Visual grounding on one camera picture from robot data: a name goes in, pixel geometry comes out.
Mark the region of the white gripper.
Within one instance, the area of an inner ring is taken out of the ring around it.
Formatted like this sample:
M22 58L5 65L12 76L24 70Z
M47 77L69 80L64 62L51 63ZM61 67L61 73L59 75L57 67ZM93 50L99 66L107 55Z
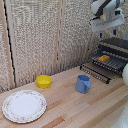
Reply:
M121 9L116 9L114 11L110 11L106 14L103 14L100 17L96 17L90 21L90 25L92 26L92 31L102 31L111 27L122 25L125 22L124 15ZM103 34L99 32L100 38L103 38ZM117 30L113 30L113 34L116 36Z

